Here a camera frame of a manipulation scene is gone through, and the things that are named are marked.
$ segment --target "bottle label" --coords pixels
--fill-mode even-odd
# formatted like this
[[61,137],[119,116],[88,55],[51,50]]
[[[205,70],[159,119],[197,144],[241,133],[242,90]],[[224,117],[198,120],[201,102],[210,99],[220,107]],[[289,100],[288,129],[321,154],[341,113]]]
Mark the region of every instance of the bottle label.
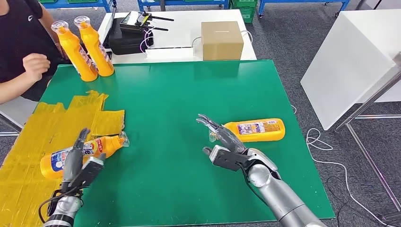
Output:
[[79,46],[79,54],[82,56],[85,63],[89,66],[89,68],[92,71],[97,71],[97,67],[96,67],[95,63],[89,58],[89,56],[85,52],[84,48],[82,48],[82,46]]
[[264,133],[270,131],[279,131],[280,126],[276,120],[261,121],[253,123],[244,123],[238,125],[238,131],[241,135]]
[[99,42],[99,49],[103,57],[106,59],[107,64],[112,68],[113,67],[112,61],[110,60],[109,55],[107,55],[105,47],[100,42]]
[[[51,165],[52,169],[55,172],[58,172],[64,168],[64,162],[67,158],[68,153],[70,153],[72,147],[65,148],[59,150],[57,152],[52,153],[51,156]],[[100,153],[103,152],[103,145],[100,139],[92,140],[84,143],[84,148],[82,150],[82,154],[84,156],[92,156],[95,153],[95,150],[98,150]]]

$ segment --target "bottle cap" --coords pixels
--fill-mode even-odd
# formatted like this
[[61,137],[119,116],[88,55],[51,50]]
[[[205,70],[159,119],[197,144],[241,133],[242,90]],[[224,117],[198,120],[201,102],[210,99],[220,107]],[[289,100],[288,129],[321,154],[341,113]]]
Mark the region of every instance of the bottle cap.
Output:
[[122,144],[123,147],[129,147],[130,145],[130,140],[127,137],[127,134],[122,131],[119,135],[118,138],[120,139],[120,143]]
[[217,140],[216,134],[209,130],[209,141],[213,143],[216,140]]
[[90,26],[90,19],[87,16],[79,16],[74,19],[74,24],[79,28],[87,28]]
[[52,24],[52,30],[57,34],[64,34],[68,29],[68,23],[63,20],[58,20]]

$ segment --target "metal table leg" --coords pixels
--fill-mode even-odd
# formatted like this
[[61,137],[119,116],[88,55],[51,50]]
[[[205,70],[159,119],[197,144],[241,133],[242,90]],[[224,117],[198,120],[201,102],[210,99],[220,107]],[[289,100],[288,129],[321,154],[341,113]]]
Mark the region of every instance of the metal table leg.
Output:
[[357,7],[355,8],[355,10],[359,10],[362,6],[363,6],[363,4],[366,2],[367,0],[361,0],[359,3],[358,3],[358,5],[357,5]]
[[165,11],[166,10],[166,3],[164,0],[160,0],[160,11]]
[[347,117],[336,129],[335,131],[338,131],[340,128],[342,128],[345,124],[349,123],[353,119],[355,119],[357,116],[359,116],[362,112],[364,112],[373,102],[375,102],[378,98],[380,98],[384,93],[386,93],[390,88],[392,88],[398,81],[401,80],[401,52],[397,54],[397,56],[394,58],[394,61],[398,63],[400,71],[393,77],[391,80],[389,80],[387,83],[385,83],[378,91],[376,91],[366,102],[364,102],[356,111],[351,113],[349,117]]
[[346,127],[348,128],[349,132],[351,133],[352,137],[354,138],[355,142],[357,142],[359,148],[361,149],[362,153],[364,154],[365,158],[369,162],[370,166],[372,167],[373,171],[379,178],[380,182],[382,183],[384,189],[386,190],[387,194],[389,195],[391,201],[394,203],[395,207],[398,211],[401,211],[401,204],[398,202],[397,197],[392,192],[391,188],[389,187],[386,179],[384,178],[383,174],[380,172],[379,168],[377,168],[376,163],[373,161],[372,157],[370,156],[369,152],[366,150],[365,146],[362,144],[361,140],[359,139],[358,135],[355,133],[354,129],[351,127],[349,123],[345,123]]
[[13,131],[2,131],[0,132],[0,137],[1,136],[19,136],[19,133]]
[[392,119],[401,118],[401,114],[378,114],[378,115],[359,115],[355,119]]

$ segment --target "black cable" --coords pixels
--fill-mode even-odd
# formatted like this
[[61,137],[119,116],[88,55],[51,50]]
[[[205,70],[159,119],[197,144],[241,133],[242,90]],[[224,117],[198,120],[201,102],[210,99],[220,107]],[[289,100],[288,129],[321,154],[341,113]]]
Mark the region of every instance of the black cable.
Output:
[[382,0],[379,0],[379,2],[375,5],[373,9],[377,9],[377,7],[380,5],[380,2],[382,2]]
[[391,223],[395,222],[395,221],[399,221],[399,220],[392,220],[389,223],[387,223],[384,227],[388,227]]
[[55,196],[55,197],[51,197],[50,199],[48,199],[48,200],[42,202],[42,204],[40,204],[39,207],[38,207],[38,214],[39,214],[39,219],[41,220],[41,222],[42,222],[42,223],[45,223],[45,221],[44,221],[44,219],[43,219],[43,216],[42,216],[42,213],[41,213],[41,209],[42,209],[42,206],[43,206],[43,205],[47,204],[48,202],[50,202],[50,201],[52,201],[52,200],[59,199],[59,198],[65,196],[65,195],[67,195],[67,194],[70,194],[71,192],[73,192],[74,190],[77,190],[77,189],[78,189],[78,187],[74,187],[74,188],[72,188],[71,190],[69,190],[68,192],[65,192],[65,193],[60,194],[60,195]]
[[[330,180],[332,177],[335,177],[335,176],[331,176],[331,177],[327,178],[327,180],[326,180],[327,188],[329,189],[329,191],[333,194],[333,196],[334,196],[336,199],[340,200],[340,199],[334,194],[334,192],[331,190],[331,188],[330,188],[330,186],[329,186],[329,180]],[[336,214],[337,226],[338,226],[338,227],[340,227],[340,214],[341,214],[341,210],[342,210],[343,207],[345,207],[345,206],[349,203],[349,200],[350,200],[350,197],[348,197],[348,200],[347,200],[346,202],[344,202],[343,200],[340,200],[343,204],[341,205],[340,209],[337,211],[337,214]]]
[[264,199],[263,199],[258,193],[256,193],[256,191],[255,191],[255,190],[251,187],[251,185],[249,184],[248,175],[246,174],[244,167],[243,167],[240,163],[235,163],[235,164],[237,164],[237,165],[241,168],[242,174],[244,175],[245,183],[246,183],[246,185],[248,186],[248,188],[251,189],[251,191],[252,191],[266,206],[268,206],[267,203],[264,201]]
[[[357,213],[360,214],[361,216],[365,217],[366,219],[369,219],[369,220],[371,220],[371,221],[373,221],[373,222],[375,222],[375,223],[381,224],[381,223],[378,222],[376,219],[372,219],[371,216],[366,216],[365,214],[361,213],[359,210],[357,210],[357,209],[351,207],[351,206],[348,204],[348,202],[351,202],[351,199],[350,199],[351,196],[348,197],[348,200],[347,200],[346,202],[344,202],[342,199],[340,199],[339,197],[337,197],[336,194],[334,194],[334,192],[331,190],[330,185],[328,184],[328,183],[329,183],[329,180],[330,180],[331,178],[337,178],[340,182],[342,182],[342,179],[340,179],[339,177],[336,177],[336,176],[330,176],[330,177],[327,178],[327,180],[326,180],[326,185],[327,185],[327,188],[329,189],[330,193],[334,196],[335,199],[337,199],[337,200],[339,200],[339,201],[341,201],[341,202],[343,203],[342,206],[340,207],[339,211],[337,211],[337,214],[336,214],[338,227],[340,227],[340,212],[341,212],[342,208],[345,207],[345,206],[347,206],[347,207],[353,209],[355,212],[357,212]],[[393,220],[393,221],[389,222],[388,224],[386,224],[385,227],[389,226],[391,223],[393,223],[393,222],[395,222],[395,221],[400,221],[400,220]]]

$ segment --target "bottle lying on table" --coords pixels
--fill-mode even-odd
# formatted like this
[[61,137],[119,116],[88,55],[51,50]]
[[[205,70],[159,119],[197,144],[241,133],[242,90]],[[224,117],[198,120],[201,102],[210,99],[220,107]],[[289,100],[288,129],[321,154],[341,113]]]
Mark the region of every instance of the bottle lying on table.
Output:
[[[83,163],[89,157],[99,157],[101,154],[106,154],[106,158],[114,154],[122,147],[128,147],[130,142],[125,132],[117,136],[103,136],[84,143]],[[60,178],[63,175],[64,162],[72,147],[56,151],[50,155],[44,156],[40,160],[40,170],[46,178]]]
[[[241,142],[276,141],[284,137],[286,130],[279,118],[259,119],[243,122],[229,122],[223,125],[228,128]],[[211,142],[216,135],[209,132]]]

